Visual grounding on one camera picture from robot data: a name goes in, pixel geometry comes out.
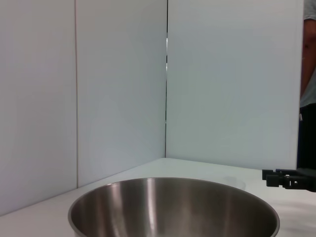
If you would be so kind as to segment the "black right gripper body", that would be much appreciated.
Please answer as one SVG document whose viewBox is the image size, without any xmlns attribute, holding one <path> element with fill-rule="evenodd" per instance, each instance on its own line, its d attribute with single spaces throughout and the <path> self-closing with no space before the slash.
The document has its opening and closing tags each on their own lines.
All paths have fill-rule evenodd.
<svg viewBox="0 0 316 237">
<path fill-rule="evenodd" d="M 308 183 L 306 190 L 310 192 L 316 191 L 316 170 L 310 168 L 298 168 L 298 173 L 304 176 Z"/>
</svg>

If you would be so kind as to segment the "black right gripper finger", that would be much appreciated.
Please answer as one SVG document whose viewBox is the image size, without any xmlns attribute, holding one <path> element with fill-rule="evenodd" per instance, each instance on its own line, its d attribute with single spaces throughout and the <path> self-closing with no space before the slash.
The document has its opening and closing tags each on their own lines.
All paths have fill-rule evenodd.
<svg viewBox="0 0 316 237">
<path fill-rule="evenodd" d="M 285 189 L 298 189 L 298 183 L 291 176 L 278 176 L 267 175 L 266 176 L 267 187 L 279 187 L 282 186 Z"/>
<path fill-rule="evenodd" d="M 276 170 L 263 169 L 262 170 L 263 176 L 267 176 L 267 175 L 286 176 L 286 175 L 296 175 L 296 174 L 297 174 L 297 170 L 290 170 L 290 169 L 276 169 Z"/>
</svg>

